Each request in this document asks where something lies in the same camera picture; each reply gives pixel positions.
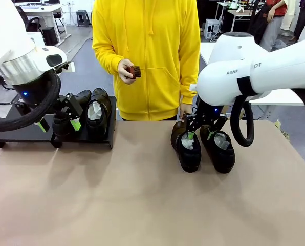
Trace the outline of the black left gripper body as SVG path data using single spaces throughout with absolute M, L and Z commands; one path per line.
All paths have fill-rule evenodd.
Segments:
M 15 85 L 13 88 L 22 99 L 15 104 L 16 109 L 20 114 L 27 114 L 45 99 L 50 90 L 50 81 L 46 75 L 42 75 L 32 82 Z

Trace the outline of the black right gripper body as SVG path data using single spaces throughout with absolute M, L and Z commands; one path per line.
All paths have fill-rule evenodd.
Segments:
M 219 118 L 228 119 L 226 113 L 222 112 L 224 106 L 213 106 L 207 104 L 201 98 L 197 98 L 196 106 L 197 109 L 194 113 L 195 119 L 219 119 Z

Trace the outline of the person's left hand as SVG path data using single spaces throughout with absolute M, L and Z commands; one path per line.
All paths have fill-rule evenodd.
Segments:
M 185 104 L 185 103 L 182 102 L 180 104 L 179 118 L 181 120 L 183 120 L 187 114 L 191 114 L 191 113 L 192 113 L 192 104 Z

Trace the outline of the person's right hand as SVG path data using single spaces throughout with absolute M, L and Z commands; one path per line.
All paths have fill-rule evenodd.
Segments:
M 126 70 L 128 67 L 132 67 L 133 65 L 134 64 L 129 59 L 122 59 L 118 63 L 119 77 L 127 85 L 131 85 L 136 81 L 133 79 L 133 75 Z

